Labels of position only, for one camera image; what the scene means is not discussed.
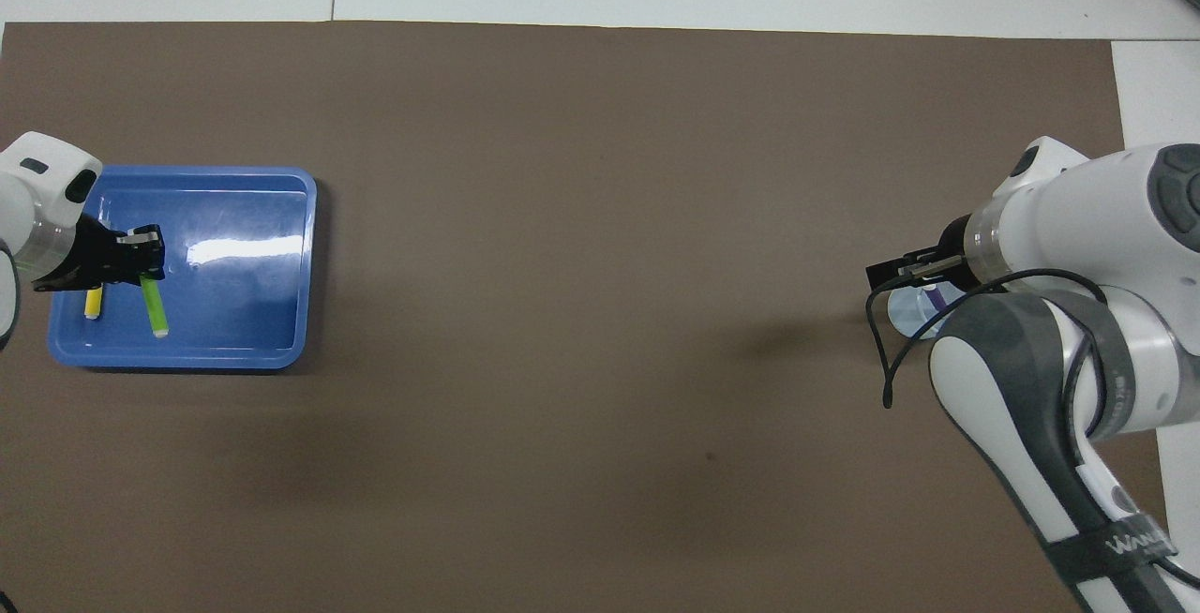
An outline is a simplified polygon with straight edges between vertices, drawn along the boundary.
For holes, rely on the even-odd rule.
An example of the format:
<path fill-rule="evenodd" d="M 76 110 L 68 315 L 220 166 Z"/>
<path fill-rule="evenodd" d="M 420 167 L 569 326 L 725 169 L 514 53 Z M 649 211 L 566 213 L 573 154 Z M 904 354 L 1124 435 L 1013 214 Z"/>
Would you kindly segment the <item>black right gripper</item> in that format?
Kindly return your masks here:
<path fill-rule="evenodd" d="M 869 264 L 864 272 L 871 292 L 932 286 L 938 283 L 941 276 L 955 288 L 972 288 L 972 271 L 965 250 L 970 220 L 970 215 L 962 215 L 946 226 L 938 238 L 937 253 L 935 250 L 908 251 L 899 258 Z M 954 263 L 942 271 L 941 263 L 950 258 Z"/>

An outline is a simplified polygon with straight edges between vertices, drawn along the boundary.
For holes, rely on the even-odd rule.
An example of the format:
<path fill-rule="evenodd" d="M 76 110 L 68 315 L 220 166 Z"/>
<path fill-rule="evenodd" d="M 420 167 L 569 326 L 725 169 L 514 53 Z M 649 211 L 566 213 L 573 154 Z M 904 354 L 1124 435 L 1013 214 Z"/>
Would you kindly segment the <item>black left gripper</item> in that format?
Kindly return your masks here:
<path fill-rule="evenodd" d="M 166 278 L 166 241 L 158 224 L 113 232 L 80 215 L 68 254 L 59 266 L 34 280 L 35 292 L 92 290 L 120 281 Z"/>

